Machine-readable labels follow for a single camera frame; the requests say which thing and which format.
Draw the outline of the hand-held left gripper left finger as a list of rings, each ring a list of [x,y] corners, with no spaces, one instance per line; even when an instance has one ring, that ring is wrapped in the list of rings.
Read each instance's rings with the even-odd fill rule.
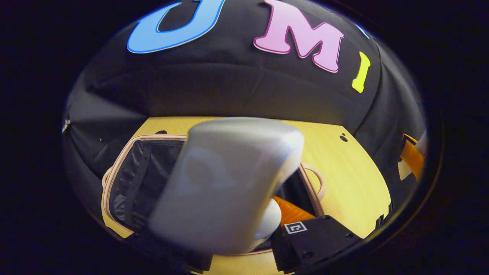
[[[149,230],[142,230],[128,237],[128,244],[149,258],[168,264],[189,274],[203,274],[210,270],[213,254],[204,254],[187,249],[174,242],[161,239]]]

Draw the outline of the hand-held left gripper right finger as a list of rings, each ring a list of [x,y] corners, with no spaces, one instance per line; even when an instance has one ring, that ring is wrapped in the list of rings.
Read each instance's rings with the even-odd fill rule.
[[[277,270],[302,274],[334,260],[361,238],[329,215],[313,216],[300,207],[274,197],[282,214],[272,234],[272,252]]]

